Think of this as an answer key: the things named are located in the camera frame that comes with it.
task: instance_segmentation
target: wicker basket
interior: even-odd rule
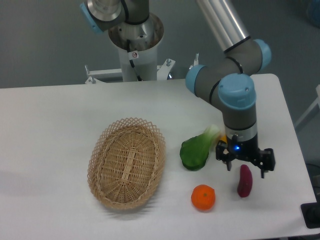
[[[157,126],[138,118],[114,122],[92,152],[88,183],[106,207],[133,209],[155,192],[165,166],[165,140]]]

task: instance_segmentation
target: robotic arm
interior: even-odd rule
[[[256,92],[249,77],[271,61],[269,46],[252,40],[240,18],[227,0],[196,0],[225,59],[217,66],[197,65],[186,76],[186,86],[223,115],[227,142],[219,141],[216,159],[231,169],[234,159],[251,162],[264,173],[275,168],[271,148],[258,147]]]
[[[262,40],[251,39],[228,0],[196,2],[225,58],[214,67],[192,67],[186,76],[186,86],[222,112],[227,142],[219,141],[216,159],[226,162],[228,171],[234,159],[251,162],[261,169],[263,178],[265,172],[274,170],[275,157],[271,148],[258,148],[256,92],[249,76],[269,64],[271,51]],[[96,33],[108,30],[111,41],[128,53],[146,52],[162,39],[163,25],[149,13],[148,0],[87,0],[80,7]],[[145,69],[137,70],[132,59],[130,69],[121,64],[122,72],[131,71],[132,81],[149,79],[145,73],[157,68],[156,63],[144,66]]]

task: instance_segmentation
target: black cable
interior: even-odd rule
[[[318,165],[316,165],[316,164],[313,164],[313,163],[306,163],[305,165],[309,165],[309,166],[314,166],[314,167],[317,167],[317,168],[319,168],[320,169],[320,166],[318,166]]]
[[[226,56],[225,57],[226,59],[230,59],[232,62],[234,62],[235,63],[235,65],[238,67],[238,69],[239,69],[239,71],[240,71],[240,73],[241,74],[243,74],[244,73],[244,70],[243,70],[243,68],[242,68],[242,66],[241,66],[241,64],[240,64],[240,62],[238,62],[236,59],[234,59],[233,57],[231,57],[231,56]]]
[[[124,14],[125,14],[125,20],[128,20],[128,18],[129,18],[129,10],[128,10],[128,6],[126,4],[126,1],[125,0],[121,0],[121,3],[122,3]]]
[[[212,102],[212,95],[214,94],[214,91],[216,89],[216,87],[219,85],[221,79],[219,81],[217,81],[213,87],[211,88],[211,91],[210,91],[210,95],[209,95],[209,102],[211,103]]]
[[[224,50],[224,54],[226,54],[227,52],[230,52],[232,49],[238,47],[240,44],[243,44],[245,41],[247,41],[248,39],[250,39],[250,36],[247,36],[245,39],[242,39],[241,41],[239,41],[238,43],[236,43],[235,45],[229,47],[227,50]]]
[[[130,40],[129,40],[129,39],[126,40],[126,51],[127,51],[128,53],[130,53]],[[129,62],[130,62],[130,65],[131,65],[131,67],[133,68],[133,70],[134,70],[134,72],[135,72],[135,74],[136,74],[137,80],[138,80],[139,82],[140,82],[140,81],[143,81],[142,78],[140,77],[140,75],[138,74],[137,69],[135,68],[136,66],[135,66],[135,64],[134,64],[134,61],[131,59],[131,60],[129,60]]]

